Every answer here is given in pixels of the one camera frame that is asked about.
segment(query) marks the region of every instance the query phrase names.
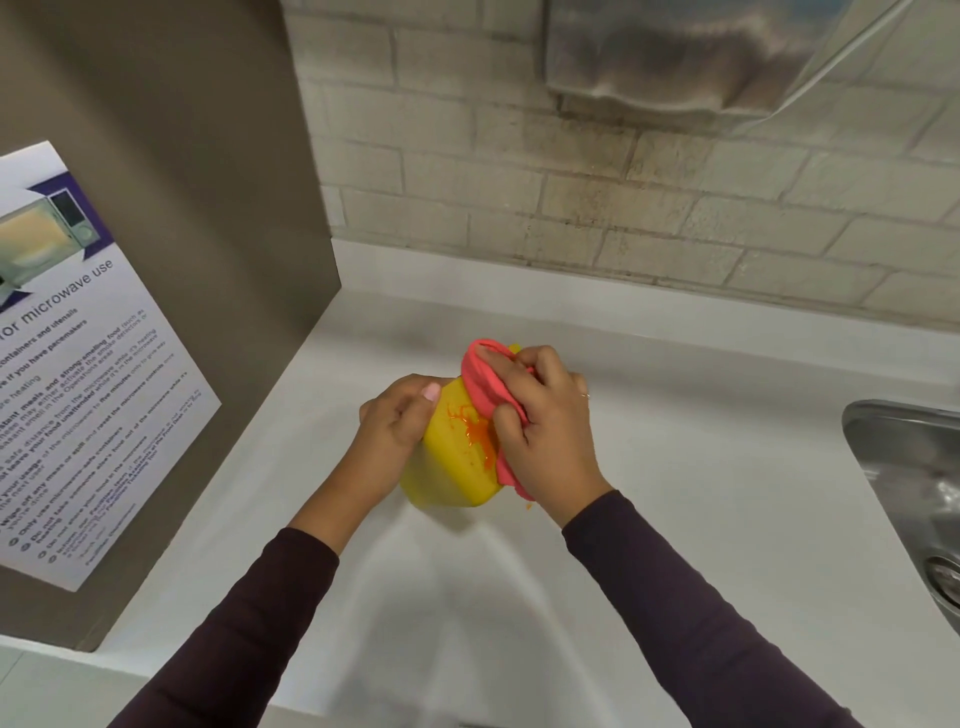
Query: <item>sink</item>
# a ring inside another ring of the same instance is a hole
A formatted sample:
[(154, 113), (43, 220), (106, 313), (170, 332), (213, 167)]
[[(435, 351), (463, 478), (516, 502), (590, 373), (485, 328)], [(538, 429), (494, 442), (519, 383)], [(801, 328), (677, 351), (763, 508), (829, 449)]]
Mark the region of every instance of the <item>sink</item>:
[(960, 634), (960, 413), (855, 402), (853, 455), (947, 621)]

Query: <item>pink cloth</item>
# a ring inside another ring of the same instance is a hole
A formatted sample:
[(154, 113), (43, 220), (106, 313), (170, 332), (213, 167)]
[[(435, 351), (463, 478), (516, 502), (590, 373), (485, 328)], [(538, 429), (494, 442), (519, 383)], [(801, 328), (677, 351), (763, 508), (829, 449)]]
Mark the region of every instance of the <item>pink cloth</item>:
[[(526, 411), (523, 409), (523, 405), (514, 399), (514, 396), (510, 394), (510, 391), (507, 389), (507, 385), (504, 384), (503, 380), (490, 368), (490, 365), (477, 355), (477, 347), (486, 347), (492, 352), (502, 353), (510, 359), (516, 358), (516, 355), (507, 349), (507, 347), (492, 339), (478, 339), (470, 344), (467, 353), (464, 354), (460, 374), (464, 380), (464, 386), (467, 388), (467, 394), (470, 395), (470, 400), (473, 402), (473, 406), (476, 407), (481, 417), (489, 420), (493, 417), (494, 409), (501, 404), (509, 404), (516, 410), (517, 415), (520, 416), (520, 423), (526, 427), (530, 424), (530, 420), (527, 417)], [(527, 371), (532, 374), (534, 369), (533, 367), (528, 367)], [(514, 475), (514, 471), (507, 462), (507, 458), (503, 455), (503, 450), (498, 452), (496, 456), (496, 479), (500, 485), (515, 488), (520, 497), (531, 501), (533, 500), (530, 494), (523, 490), (523, 486), (520, 485), (516, 479), (516, 475)]]

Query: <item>plastic food container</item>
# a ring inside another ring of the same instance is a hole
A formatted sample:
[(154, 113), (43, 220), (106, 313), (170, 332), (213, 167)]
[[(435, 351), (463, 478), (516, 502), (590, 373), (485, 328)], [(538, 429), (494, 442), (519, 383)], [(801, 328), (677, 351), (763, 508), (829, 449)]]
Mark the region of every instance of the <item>plastic food container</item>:
[(493, 423), (477, 413), (457, 377), (442, 390), (400, 487), (418, 508), (483, 505), (502, 487), (496, 477), (498, 451)]

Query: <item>person's right hand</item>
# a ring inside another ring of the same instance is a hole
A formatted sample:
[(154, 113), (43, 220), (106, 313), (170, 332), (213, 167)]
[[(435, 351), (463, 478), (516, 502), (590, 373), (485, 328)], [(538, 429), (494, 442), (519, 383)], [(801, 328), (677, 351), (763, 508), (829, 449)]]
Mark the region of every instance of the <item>person's right hand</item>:
[[(552, 347), (530, 347), (511, 361), (478, 347), (477, 353), (523, 405), (522, 427), (509, 404), (493, 412), (500, 447), (517, 479), (560, 527), (612, 490), (593, 451), (587, 381), (571, 374)], [(533, 376), (527, 367), (534, 367)]]

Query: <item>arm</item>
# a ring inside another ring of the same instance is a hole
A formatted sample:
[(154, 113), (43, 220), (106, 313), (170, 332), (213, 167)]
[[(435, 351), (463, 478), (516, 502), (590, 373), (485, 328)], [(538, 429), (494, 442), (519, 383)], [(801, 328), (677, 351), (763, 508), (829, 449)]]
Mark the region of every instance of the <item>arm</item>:
[[(516, 361), (481, 358), (526, 409), (493, 413), (524, 488), (564, 529), (570, 552), (626, 622), (663, 688), (694, 728), (857, 728), (764, 640), (600, 473), (582, 376), (549, 347)], [(527, 367), (536, 368), (536, 376)]]
[(617, 492), (564, 529), (694, 728), (857, 728)]
[(259, 724), (338, 562), (284, 528), (110, 728)]
[(440, 383), (408, 376), (360, 409), (343, 460), (109, 728), (255, 728), (350, 537), (396, 485)]

